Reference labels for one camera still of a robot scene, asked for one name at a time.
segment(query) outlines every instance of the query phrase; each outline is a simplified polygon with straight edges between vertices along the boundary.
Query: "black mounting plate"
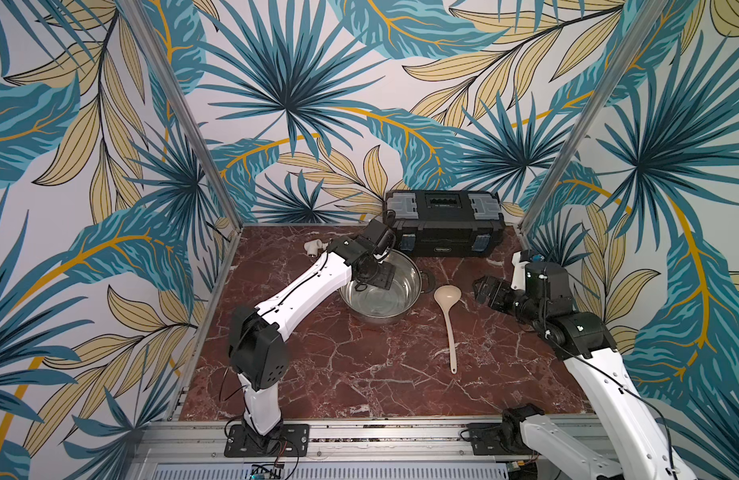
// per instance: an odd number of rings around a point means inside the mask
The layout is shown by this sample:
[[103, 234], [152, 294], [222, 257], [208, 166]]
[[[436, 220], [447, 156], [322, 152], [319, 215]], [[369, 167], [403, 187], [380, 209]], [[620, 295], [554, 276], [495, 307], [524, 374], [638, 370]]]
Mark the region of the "black mounting plate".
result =
[[[308, 436], [310, 430], [311, 427], [307, 423], [285, 423], [281, 427], [281, 437], [286, 439], [287, 445], [281, 456], [306, 456], [308, 454]], [[266, 451], [265, 448], [261, 448], [261, 443], [255, 442], [256, 439], [250, 435], [256, 435], [256, 433], [251, 432], [245, 423], [232, 426], [228, 441], [226, 442], [224, 455], [228, 458], [278, 456], [279, 444], [276, 444], [272, 451]]]
[[471, 440], [471, 448], [475, 456], [489, 455], [533, 455], [535, 452], [529, 448], [520, 451], [506, 450], [500, 437], [500, 423], [469, 423], [468, 435]]

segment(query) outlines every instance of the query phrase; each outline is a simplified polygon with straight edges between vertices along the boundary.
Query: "metal vent grille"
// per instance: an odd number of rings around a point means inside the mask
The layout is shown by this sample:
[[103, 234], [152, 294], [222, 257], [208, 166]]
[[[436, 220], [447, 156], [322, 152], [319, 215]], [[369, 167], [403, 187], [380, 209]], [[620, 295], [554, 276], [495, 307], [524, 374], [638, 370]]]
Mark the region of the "metal vent grille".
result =
[[[289, 475], [283, 469], [282, 478]], [[159, 465], [153, 480], [247, 480], [244, 464]], [[508, 480], [504, 463], [473, 462], [319, 462], [298, 466], [290, 480]]]

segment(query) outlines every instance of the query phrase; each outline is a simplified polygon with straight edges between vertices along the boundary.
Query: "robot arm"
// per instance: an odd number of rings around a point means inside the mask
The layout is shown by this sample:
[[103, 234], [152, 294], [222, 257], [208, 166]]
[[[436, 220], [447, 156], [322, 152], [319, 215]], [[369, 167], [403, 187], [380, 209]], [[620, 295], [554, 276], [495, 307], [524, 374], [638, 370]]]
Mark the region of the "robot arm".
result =
[[274, 445], [281, 427], [278, 380], [289, 364], [285, 341], [329, 294], [358, 280], [387, 290], [394, 266], [382, 262], [393, 248], [393, 232], [372, 220], [354, 236], [333, 240], [305, 274], [254, 308], [233, 313], [229, 333], [230, 366], [244, 387], [244, 420], [258, 445]]
[[573, 310], [566, 270], [544, 262], [522, 267], [526, 291], [486, 276], [474, 283], [476, 300], [532, 326], [551, 346], [594, 407], [620, 464], [566, 435], [534, 406], [504, 413], [501, 441], [541, 453], [574, 480], [696, 480], [679, 455], [669, 452], [602, 319]]

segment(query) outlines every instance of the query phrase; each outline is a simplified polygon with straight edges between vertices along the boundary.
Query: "metal post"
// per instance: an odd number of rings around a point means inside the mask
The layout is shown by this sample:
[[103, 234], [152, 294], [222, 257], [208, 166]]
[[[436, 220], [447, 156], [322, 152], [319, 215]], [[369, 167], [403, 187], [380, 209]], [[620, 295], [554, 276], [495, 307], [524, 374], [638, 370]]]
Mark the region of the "metal post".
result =
[[591, 95], [591, 99], [583, 107], [583, 111], [572, 128], [569, 138], [567, 138], [567, 141], [561, 147], [556, 161], [548, 169], [548, 173], [545, 175], [537, 194], [532, 199], [532, 203], [529, 205], [524, 219], [519, 223], [521, 231], [528, 233], [531, 230], [532, 225], [545, 207], [548, 198], [554, 193], [561, 175], [564, 174], [567, 165], [572, 161], [572, 157], [575, 155], [581, 140], [585, 137], [588, 128], [594, 122], [599, 111], [604, 108], [605, 103], [610, 95], [612, 95], [612, 91], [614, 91], [617, 83], [620, 82], [623, 74], [625, 74], [631, 61], [633, 61], [633, 57], [647, 38], [652, 25], [654, 25], [662, 14], [666, 4], [668, 4], [668, 0], [644, 0], [636, 19], [633, 20], [631, 28], [628, 29], [628, 32], [623, 37], [623, 43], [614, 52], [614, 55], [612, 55], [612, 62], [601, 75], [601, 80], [596, 86], [594, 94]]
[[204, 137], [201, 135], [201, 131], [199, 131], [199, 127], [196, 124], [196, 120], [188, 108], [188, 102], [182, 94], [180, 83], [178, 83], [177, 77], [175, 77], [172, 65], [166, 60], [166, 54], [156, 36], [156, 31], [148, 18], [148, 14], [146, 14], [145, 8], [143, 8], [142, 1], [120, 0], [119, 5], [132, 28], [134, 38], [145, 54], [148, 66], [153, 70], [159, 83], [161, 83], [166, 100], [170, 102], [170, 107], [174, 111], [177, 121], [180, 122], [182, 131], [188, 138], [188, 144], [196, 152], [196, 157], [204, 169], [207, 181], [215, 189], [217, 198], [220, 200], [220, 206], [225, 210], [226, 216], [230, 219], [233, 228], [237, 232], [240, 231], [242, 226], [241, 217], [236, 212], [236, 207], [233, 206], [233, 202], [228, 196], [228, 190], [222, 184], [210, 150], [207, 148]]

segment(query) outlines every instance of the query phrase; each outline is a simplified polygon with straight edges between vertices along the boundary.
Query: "pot handle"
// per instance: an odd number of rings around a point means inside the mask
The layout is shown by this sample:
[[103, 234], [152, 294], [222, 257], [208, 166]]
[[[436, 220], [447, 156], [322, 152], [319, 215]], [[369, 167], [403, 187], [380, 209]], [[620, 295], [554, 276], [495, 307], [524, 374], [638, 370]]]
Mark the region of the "pot handle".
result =
[[420, 276], [428, 279], [428, 288], [422, 288], [422, 282], [420, 286], [420, 293], [431, 293], [436, 289], [436, 277], [431, 270], [420, 270]]

